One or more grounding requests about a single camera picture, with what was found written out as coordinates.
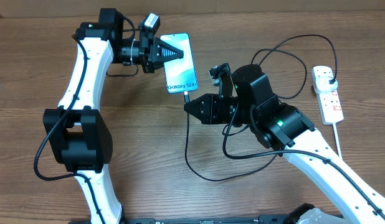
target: phone screen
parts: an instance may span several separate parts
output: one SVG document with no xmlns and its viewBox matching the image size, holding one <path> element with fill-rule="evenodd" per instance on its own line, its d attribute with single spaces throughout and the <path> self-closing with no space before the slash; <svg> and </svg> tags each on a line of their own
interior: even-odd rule
<svg viewBox="0 0 385 224">
<path fill-rule="evenodd" d="M 166 89 L 169 93 L 198 89 L 193 53 L 187 33 L 162 35 L 161 40 L 184 51 L 184 57 L 164 63 Z"/>
</svg>

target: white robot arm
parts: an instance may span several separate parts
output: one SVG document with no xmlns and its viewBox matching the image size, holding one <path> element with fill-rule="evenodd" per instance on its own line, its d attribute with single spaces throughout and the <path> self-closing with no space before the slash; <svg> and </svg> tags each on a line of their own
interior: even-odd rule
<svg viewBox="0 0 385 224">
<path fill-rule="evenodd" d="M 289 223 L 385 223 L 385 198 L 366 184 L 338 157 L 323 136 L 296 107 L 281 103 L 257 64 L 234 73 L 227 63 L 209 71 L 219 94 L 196 98 L 184 110 L 202 124 L 229 124 L 223 152 L 230 159 L 250 159 L 278 154 L 304 172 L 335 204 L 345 219 L 322 213 L 318 208 L 290 214 Z M 232 96 L 233 88 L 237 97 Z M 233 156 L 226 151 L 232 125 L 248 124 L 257 140 L 274 151 Z"/>
<path fill-rule="evenodd" d="M 124 20 L 129 22 L 133 31 L 133 35 L 127 39 L 122 39 Z M 159 17 L 151 13 L 140 23 L 140 39 L 135 40 L 133 23 L 116 9 L 101 9 L 98 22 L 81 23 L 74 37 L 80 45 L 77 46 L 77 59 L 69 86 L 58 108 L 45 110 L 43 123 L 47 137 L 36 155 L 35 172 L 44 180 L 74 176 L 90 208 L 90 223 L 125 222 L 108 170 L 112 156 L 112 137 L 99 112 L 108 68 L 111 63 L 141 65 L 145 73 L 154 73 L 164 62 L 183 58 L 182 50 L 154 37 L 159 25 Z M 164 49 L 175 54 L 162 55 Z M 80 91 L 75 94 L 79 85 Z M 74 126 L 81 126 L 83 132 L 67 131 L 67 128 Z M 37 161 L 47 139 L 56 161 L 64 164 L 67 171 L 73 174 L 44 177 L 39 173 Z"/>
<path fill-rule="evenodd" d="M 295 139 L 295 145 L 285 149 L 299 150 L 303 152 L 312 152 L 330 159 L 339 168 L 343 170 L 367 195 L 371 201 L 385 215 L 385 198 L 372 189 L 363 181 L 327 144 L 321 132 L 307 130 Z M 337 220 L 338 223 L 385 223 L 385 220 L 374 210 L 372 206 L 363 198 L 353 185 L 342 176 L 334 167 L 325 164 L 322 160 L 304 154 L 284 154 L 288 162 L 295 165 L 305 173 L 317 187 L 331 200 L 345 219 Z M 318 223 L 308 222 L 313 216 L 303 216 L 298 223 Z M 321 214 L 316 217 L 318 220 L 325 217 Z"/>
</svg>

